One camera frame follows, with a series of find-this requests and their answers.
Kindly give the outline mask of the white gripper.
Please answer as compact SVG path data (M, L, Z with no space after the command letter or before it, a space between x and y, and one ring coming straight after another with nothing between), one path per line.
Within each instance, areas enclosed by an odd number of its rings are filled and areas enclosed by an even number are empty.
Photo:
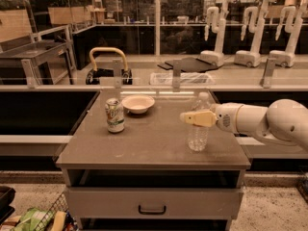
M217 123L217 127L225 132L237 133L237 114L243 104L224 103L213 104L210 110L186 112L180 115L180 120L187 124L212 127Z

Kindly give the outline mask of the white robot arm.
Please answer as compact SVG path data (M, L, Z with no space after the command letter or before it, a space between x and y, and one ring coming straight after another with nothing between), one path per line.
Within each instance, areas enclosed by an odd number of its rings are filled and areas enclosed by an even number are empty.
M185 112L184 123L250 136L262 143L298 145L308 150L308 109L292 99L279 99L268 107L242 103L214 104L210 109Z

